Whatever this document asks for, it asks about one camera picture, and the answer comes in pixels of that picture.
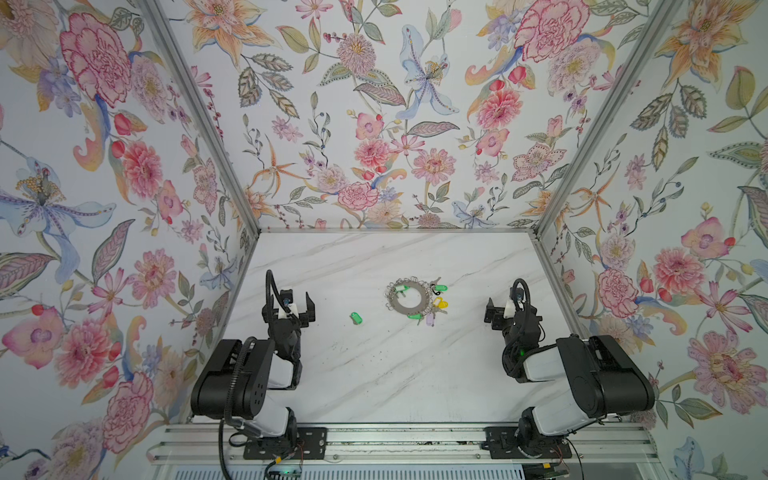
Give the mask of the round metal key organizer disc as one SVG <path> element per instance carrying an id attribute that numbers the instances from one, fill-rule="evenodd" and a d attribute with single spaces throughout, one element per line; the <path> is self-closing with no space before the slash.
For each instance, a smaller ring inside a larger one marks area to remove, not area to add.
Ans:
<path id="1" fill-rule="evenodd" d="M 384 293 L 387 309 L 406 317 L 416 324 L 425 325 L 425 316 L 429 312 L 434 312 L 436 322 L 439 315 L 447 314 L 448 307 L 446 309 L 438 309 L 434 306 L 435 299 L 441 297 L 445 300 L 444 294 L 447 291 L 441 295 L 434 295 L 430 288 L 432 283 L 444 285 L 440 277 L 437 277 L 435 280 L 425 281 L 415 276 L 400 278 L 390 283 Z M 410 289 L 404 294 L 397 294 L 395 292 L 397 285 L 406 285 Z"/>

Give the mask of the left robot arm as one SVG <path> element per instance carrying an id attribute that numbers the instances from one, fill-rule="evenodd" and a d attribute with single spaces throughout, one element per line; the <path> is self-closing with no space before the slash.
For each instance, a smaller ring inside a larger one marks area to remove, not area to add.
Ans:
<path id="1" fill-rule="evenodd" d="M 279 292 L 278 306 L 269 298 L 262 309 L 268 337 L 224 339 L 215 347 L 192 390 L 195 416 L 218 420 L 256 440 L 298 437 L 293 411 L 270 399 L 270 390 L 294 390 L 302 375 L 302 330 L 316 320 L 315 303 L 305 296 L 301 312 L 293 292 Z"/>

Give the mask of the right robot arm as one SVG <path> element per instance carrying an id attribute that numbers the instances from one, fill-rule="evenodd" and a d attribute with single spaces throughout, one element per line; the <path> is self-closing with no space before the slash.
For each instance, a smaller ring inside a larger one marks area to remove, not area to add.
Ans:
<path id="1" fill-rule="evenodd" d="M 541 345 L 543 318 L 529 302 L 487 303 L 484 322 L 502 333 L 501 363 L 519 383 L 560 383 L 566 390 L 523 411 L 514 444 L 542 450 L 609 415 L 650 410 L 656 394 L 650 381 L 610 335 L 577 335 Z"/>

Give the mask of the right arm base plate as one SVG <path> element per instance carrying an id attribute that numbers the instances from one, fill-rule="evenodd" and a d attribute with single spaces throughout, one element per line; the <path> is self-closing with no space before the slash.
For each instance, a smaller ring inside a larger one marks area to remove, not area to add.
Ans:
<path id="1" fill-rule="evenodd" d="M 570 459 L 573 454 L 562 436 L 542 436 L 533 431 L 520 433 L 516 426 L 496 426 L 484 429 L 485 440 L 480 448 L 487 451 L 494 460 L 529 459 Z"/>

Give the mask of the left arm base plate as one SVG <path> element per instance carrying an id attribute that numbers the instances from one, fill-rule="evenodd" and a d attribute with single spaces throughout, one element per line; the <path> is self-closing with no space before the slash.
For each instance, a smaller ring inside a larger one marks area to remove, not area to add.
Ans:
<path id="1" fill-rule="evenodd" d="M 244 460 L 275 460 L 288 457 L 298 460 L 323 460 L 328 445 L 325 427 L 298 427 L 287 430 L 280 437 L 248 440 L 244 447 Z"/>

